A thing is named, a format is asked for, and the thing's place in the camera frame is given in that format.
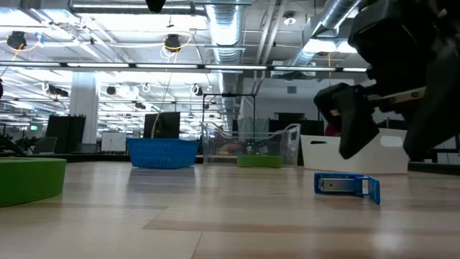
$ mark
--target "ceiling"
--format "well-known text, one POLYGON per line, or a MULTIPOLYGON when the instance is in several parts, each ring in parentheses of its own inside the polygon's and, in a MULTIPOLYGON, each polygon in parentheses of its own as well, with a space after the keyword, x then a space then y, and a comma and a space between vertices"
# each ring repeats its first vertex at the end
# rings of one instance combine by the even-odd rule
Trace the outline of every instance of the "ceiling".
MULTIPOLYGON (((255 62, 262 27, 267 22, 269 4, 270 1, 258 0, 245 7, 243 38, 240 42, 240 47, 244 48, 243 64, 254 64, 255 62)), ((323 6, 324 1, 320 0, 287 2, 285 11, 293 11, 296 22, 292 25, 280 23, 275 46, 272 47, 268 56, 269 63, 289 60, 303 47, 302 31, 306 20, 308 17, 320 14, 323 6)), ((45 13, 47 16, 40 20, 31 12, 0 8, 0 60, 75 61, 79 63, 215 63, 207 17, 168 14, 71 14, 62 11, 45 13), (6 44, 6 39, 12 31, 26 32, 27 46, 25 49, 30 49, 30 51, 16 53, 6 44), (179 34, 183 47, 177 56, 171 55, 168 58, 163 51, 163 41, 170 34, 179 34)), ((356 53, 322 53, 322 55, 316 55, 312 62, 321 66, 367 67, 366 62, 356 53)), ((0 72, 5 69, 5 67, 0 67, 0 72)), ((7 123, 10 127, 14 127, 10 124, 19 120, 32 120, 43 122, 46 126, 45 118, 49 113, 68 113, 69 103, 64 99, 60 102, 40 100, 55 99, 55 96, 44 91, 47 85, 54 85, 71 95, 72 73, 72 71, 59 69, 52 71, 18 67, 6 69, 2 76, 4 97, 36 99, 36 101, 2 102, 0 113, 3 116, 0 117, 0 123, 7 123), (28 115, 26 117, 7 116, 7 113, 28 115)), ((143 128, 144 114, 158 112, 161 109, 163 112, 183 112, 184 120, 181 128, 195 137, 198 134, 201 120, 202 98, 192 94, 190 87, 196 84, 202 88, 204 93, 220 92, 219 74, 213 71, 210 73, 97 71, 95 73, 101 85, 100 131, 117 129, 140 132, 143 128), (109 86, 138 88, 136 99, 159 101, 159 103, 152 104, 146 110, 136 109, 129 102, 114 103, 113 101, 122 101, 130 97, 108 95, 106 89, 109 86), (176 101, 178 104, 170 104, 171 101, 176 101), (194 114, 195 119, 192 119, 190 113, 194 114), (108 120, 106 116, 109 114, 116 120, 108 120)), ((243 92, 249 94, 254 85, 253 75, 243 73, 242 76, 244 77, 243 92)), ((330 73, 317 73, 307 80, 294 81, 267 76, 262 82, 257 98, 311 99, 317 91, 331 83, 338 82, 339 79, 353 83, 362 80, 362 75, 359 76, 343 73, 336 78, 330 73), (288 94, 286 90, 288 86, 297 86, 297 94, 288 94)), ((217 104, 210 106, 206 116, 210 121, 219 123, 222 120, 219 114, 222 113, 222 107, 219 98, 216 101, 217 104)))

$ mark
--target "white plastic box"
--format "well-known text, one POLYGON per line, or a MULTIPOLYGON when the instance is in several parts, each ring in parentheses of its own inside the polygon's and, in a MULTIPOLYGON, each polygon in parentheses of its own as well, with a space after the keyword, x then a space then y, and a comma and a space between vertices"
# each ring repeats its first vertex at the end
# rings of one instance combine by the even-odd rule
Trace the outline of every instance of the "white plastic box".
POLYGON ((405 134, 405 130, 380 129, 378 136, 348 160, 339 154, 340 137, 302 135, 303 163, 307 169, 320 171, 407 173, 409 157, 403 149, 405 134))

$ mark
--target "blue plastic basket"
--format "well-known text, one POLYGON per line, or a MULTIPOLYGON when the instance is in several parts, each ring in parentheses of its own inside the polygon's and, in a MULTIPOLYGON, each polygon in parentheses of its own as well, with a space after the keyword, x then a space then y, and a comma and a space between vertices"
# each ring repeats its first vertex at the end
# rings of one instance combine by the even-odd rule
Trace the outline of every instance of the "blue plastic basket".
POLYGON ((195 163, 198 142, 178 139, 128 139, 131 164, 139 168, 184 168, 195 163))

